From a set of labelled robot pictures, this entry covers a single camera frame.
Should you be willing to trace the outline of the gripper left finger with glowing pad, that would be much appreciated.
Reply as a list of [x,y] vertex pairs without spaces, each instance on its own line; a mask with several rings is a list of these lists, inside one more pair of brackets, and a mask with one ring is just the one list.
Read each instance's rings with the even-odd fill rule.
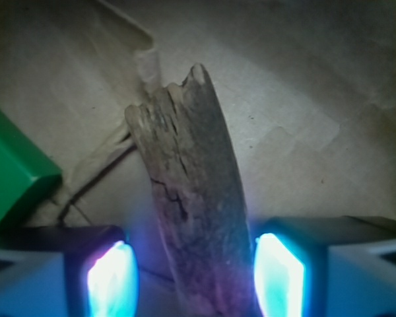
[[139,270],[123,229],[0,232],[0,316],[134,316]]

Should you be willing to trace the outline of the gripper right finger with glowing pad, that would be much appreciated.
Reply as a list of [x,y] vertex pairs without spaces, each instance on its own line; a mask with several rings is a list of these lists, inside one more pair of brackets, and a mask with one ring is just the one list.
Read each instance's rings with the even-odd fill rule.
[[253,239],[264,316],[396,316],[396,220],[273,217]]

